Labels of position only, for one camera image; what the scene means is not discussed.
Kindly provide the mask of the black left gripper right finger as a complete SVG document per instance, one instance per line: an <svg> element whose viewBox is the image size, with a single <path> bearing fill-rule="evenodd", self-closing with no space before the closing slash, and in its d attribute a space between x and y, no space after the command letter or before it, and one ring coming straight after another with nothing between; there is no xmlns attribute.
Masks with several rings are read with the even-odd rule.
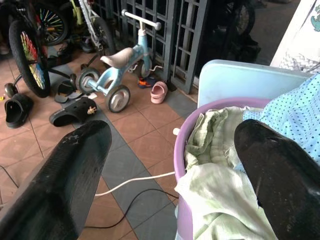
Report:
<svg viewBox="0 0 320 240"><path fill-rule="evenodd" d="M320 167L295 141L248 119L234 132L257 203L279 240L320 238Z"/></svg>

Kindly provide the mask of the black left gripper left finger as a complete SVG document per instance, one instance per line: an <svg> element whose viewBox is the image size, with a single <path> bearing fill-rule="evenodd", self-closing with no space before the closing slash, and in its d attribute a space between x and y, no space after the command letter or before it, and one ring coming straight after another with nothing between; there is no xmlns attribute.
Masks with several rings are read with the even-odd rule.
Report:
<svg viewBox="0 0 320 240"><path fill-rule="evenodd" d="M111 128L102 120L65 135L0 212L1 239L76 240L111 145Z"/></svg>

